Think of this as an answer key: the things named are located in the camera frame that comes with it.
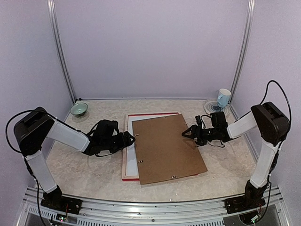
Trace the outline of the cat and books photo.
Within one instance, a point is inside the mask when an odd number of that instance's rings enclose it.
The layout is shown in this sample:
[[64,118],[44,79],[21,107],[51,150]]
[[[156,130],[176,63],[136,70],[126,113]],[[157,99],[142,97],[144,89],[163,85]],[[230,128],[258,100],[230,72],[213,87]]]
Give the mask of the cat and books photo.
[[[166,113],[130,113],[126,115],[125,130],[133,135],[132,122],[145,119],[153,119],[158,117],[166,117],[178,115],[180,112]],[[122,154],[122,180],[123,181],[139,181],[139,172],[135,155],[135,145],[131,145],[123,150]]]

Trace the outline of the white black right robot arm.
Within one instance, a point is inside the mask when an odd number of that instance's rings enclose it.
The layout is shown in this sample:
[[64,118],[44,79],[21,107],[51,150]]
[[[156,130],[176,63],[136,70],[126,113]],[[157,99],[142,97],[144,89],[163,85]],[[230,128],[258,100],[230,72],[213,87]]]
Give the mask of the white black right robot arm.
[[210,128],[206,128],[202,117],[197,115],[196,124],[185,130],[182,136],[193,139],[198,146],[204,146],[214,140],[229,142],[253,129],[260,132],[260,155],[254,173],[246,184],[245,195],[240,199],[242,207],[250,209],[259,201],[259,195],[266,190],[279,151],[291,129],[292,116],[286,116],[274,103],[262,99],[232,124],[227,123],[224,112],[211,113],[208,118],[211,119]]

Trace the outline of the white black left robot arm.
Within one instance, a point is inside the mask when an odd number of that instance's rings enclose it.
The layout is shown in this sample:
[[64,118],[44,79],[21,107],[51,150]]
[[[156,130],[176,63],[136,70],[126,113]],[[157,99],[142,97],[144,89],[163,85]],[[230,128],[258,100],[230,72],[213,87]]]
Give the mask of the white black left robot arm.
[[48,194],[47,201],[62,209],[66,199],[56,190],[42,148],[45,141],[66,145],[87,156],[106,157],[134,144],[135,137],[121,132],[117,121],[100,120],[88,133],[76,129],[48,113],[43,107],[12,116],[5,126],[9,147],[20,153],[37,184]]

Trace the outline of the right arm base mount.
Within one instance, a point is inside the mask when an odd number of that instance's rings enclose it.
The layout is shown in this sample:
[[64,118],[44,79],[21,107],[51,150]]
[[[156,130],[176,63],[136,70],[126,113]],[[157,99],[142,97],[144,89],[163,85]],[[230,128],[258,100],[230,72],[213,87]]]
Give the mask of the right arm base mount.
[[250,181],[247,181],[245,192],[242,196],[228,198],[224,201],[228,214],[254,209],[266,204],[263,194],[268,184],[256,188]]

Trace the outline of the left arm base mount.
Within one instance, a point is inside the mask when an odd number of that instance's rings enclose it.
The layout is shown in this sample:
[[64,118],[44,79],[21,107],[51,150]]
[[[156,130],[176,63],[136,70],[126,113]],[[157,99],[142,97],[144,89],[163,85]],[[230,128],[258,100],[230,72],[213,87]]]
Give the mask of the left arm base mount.
[[63,196],[61,194],[44,193],[41,205],[52,210],[78,215],[81,209],[82,200]]

